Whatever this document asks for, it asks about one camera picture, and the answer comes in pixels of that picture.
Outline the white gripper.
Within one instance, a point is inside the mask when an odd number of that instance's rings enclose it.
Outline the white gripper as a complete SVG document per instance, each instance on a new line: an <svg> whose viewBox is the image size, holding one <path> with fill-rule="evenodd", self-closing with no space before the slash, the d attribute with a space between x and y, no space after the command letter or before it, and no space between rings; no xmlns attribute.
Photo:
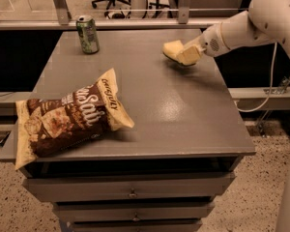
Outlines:
<svg viewBox="0 0 290 232"><path fill-rule="evenodd" d="M218 57L230 51L222 36L221 23L208 27L202 33L200 42L191 41L186 43L177 53L177 61L184 66L190 66L200 60L203 51L211 57Z"/></svg>

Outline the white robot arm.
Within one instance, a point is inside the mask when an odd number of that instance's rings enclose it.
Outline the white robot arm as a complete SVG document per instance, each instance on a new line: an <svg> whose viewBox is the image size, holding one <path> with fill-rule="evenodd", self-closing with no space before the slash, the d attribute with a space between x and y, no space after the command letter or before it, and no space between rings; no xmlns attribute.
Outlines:
<svg viewBox="0 0 290 232"><path fill-rule="evenodd" d="M207 28L176 54L184 66L244 46L279 43L290 59L290 0L251 0L248 10Z"/></svg>

